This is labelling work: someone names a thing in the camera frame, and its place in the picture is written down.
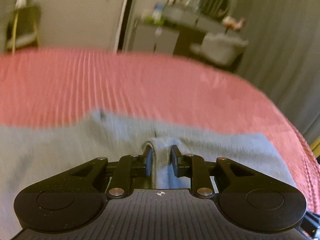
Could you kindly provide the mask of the gold tiered side table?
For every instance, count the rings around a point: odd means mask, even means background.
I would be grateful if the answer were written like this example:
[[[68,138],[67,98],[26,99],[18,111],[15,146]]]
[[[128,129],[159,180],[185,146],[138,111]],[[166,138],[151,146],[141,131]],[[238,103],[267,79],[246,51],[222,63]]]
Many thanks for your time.
[[[38,47],[38,24],[41,7],[38,4],[15,9],[13,19],[7,25],[5,51],[16,52],[24,48]]]

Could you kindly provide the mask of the grey dresser desk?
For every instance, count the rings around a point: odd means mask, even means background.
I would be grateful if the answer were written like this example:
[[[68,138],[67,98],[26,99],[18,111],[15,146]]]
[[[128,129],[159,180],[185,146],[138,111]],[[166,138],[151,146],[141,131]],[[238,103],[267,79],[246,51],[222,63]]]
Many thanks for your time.
[[[178,6],[166,6],[162,16],[165,26],[179,32],[173,54],[189,56],[189,47],[193,43],[201,44],[207,33],[239,36],[240,34],[227,30],[220,22],[207,18],[198,12]]]

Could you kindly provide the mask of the round black mirror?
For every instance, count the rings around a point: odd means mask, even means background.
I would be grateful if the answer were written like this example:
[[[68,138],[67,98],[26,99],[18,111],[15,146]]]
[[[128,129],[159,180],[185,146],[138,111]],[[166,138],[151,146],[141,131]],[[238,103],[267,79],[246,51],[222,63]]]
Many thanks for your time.
[[[204,16],[222,19],[227,15],[231,0],[199,0],[199,11]]]

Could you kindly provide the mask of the white door frame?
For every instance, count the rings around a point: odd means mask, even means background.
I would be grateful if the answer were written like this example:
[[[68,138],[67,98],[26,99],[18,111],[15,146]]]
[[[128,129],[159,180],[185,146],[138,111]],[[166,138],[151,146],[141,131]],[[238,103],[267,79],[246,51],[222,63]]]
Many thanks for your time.
[[[115,53],[123,50],[132,3],[133,0],[123,0],[123,5],[121,7],[120,18],[114,40],[113,51]]]

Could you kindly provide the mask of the grey bedside cabinet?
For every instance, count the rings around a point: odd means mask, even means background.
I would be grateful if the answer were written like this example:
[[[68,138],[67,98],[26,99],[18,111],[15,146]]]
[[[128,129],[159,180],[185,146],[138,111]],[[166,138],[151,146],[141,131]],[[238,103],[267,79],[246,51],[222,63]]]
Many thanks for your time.
[[[132,30],[128,50],[172,55],[180,32],[137,20]]]

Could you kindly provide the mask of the grey curtain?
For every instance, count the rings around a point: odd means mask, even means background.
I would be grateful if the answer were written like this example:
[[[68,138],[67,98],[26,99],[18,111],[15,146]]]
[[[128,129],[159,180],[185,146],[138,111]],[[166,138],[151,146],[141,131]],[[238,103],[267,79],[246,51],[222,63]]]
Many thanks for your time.
[[[240,76],[263,91],[307,142],[319,137],[319,0],[238,0],[249,45]]]

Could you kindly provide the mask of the grey sweatpants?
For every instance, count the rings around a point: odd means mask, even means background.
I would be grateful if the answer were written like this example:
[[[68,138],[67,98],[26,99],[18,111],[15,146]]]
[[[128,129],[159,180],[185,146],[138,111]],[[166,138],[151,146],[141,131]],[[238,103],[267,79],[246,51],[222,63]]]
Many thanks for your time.
[[[11,239],[21,229],[13,202],[25,187],[97,157],[118,161],[124,155],[154,150],[152,187],[187,188],[187,178],[176,178],[169,151],[206,161],[226,157],[293,185],[285,161],[274,145],[259,133],[220,134],[159,121],[94,111],[68,127],[31,129],[1,126],[1,239]]]

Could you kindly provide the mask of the pink ribbed bedspread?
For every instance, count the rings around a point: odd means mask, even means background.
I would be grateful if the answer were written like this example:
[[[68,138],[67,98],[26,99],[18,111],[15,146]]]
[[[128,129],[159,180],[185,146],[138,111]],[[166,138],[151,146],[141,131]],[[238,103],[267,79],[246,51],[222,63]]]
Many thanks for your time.
[[[184,57],[95,49],[1,55],[1,124],[70,125],[94,109],[229,134],[262,133],[312,211],[319,164],[275,104],[244,79]]]

